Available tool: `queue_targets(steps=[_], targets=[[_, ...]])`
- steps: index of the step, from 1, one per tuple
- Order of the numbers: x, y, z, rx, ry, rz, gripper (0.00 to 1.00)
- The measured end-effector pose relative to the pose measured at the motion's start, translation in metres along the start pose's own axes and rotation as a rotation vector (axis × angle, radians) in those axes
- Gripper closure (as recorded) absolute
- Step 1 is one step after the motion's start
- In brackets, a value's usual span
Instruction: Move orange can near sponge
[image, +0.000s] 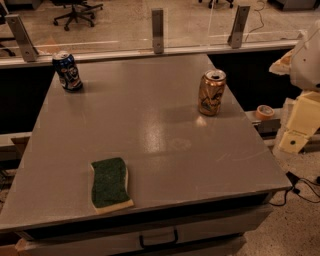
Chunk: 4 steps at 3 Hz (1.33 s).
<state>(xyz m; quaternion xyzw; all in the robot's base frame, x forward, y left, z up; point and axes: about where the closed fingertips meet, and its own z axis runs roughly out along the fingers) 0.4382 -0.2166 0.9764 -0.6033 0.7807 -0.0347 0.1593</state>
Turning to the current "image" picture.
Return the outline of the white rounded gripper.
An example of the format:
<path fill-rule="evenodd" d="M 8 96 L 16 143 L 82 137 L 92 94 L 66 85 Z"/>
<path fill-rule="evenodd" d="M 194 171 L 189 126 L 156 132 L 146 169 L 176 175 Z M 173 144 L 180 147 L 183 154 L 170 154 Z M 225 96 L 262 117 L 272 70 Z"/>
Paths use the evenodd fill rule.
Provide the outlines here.
<path fill-rule="evenodd" d="M 298 154 L 320 128 L 320 93 L 303 91 L 294 101 L 279 148 Z"/>

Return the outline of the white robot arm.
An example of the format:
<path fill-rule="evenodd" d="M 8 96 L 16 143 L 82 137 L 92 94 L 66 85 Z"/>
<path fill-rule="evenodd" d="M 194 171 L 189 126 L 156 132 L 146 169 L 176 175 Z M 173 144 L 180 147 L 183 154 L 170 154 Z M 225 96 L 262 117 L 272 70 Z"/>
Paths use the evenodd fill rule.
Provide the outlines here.
<path fill-rule="evenodd" d="M 269 71 L 289 75 L 302 90 L 294 100 L 279 148 L 299 153 L 320 128 L 320 20 L 302 34 L 296 46 L 274 62 Z"/>

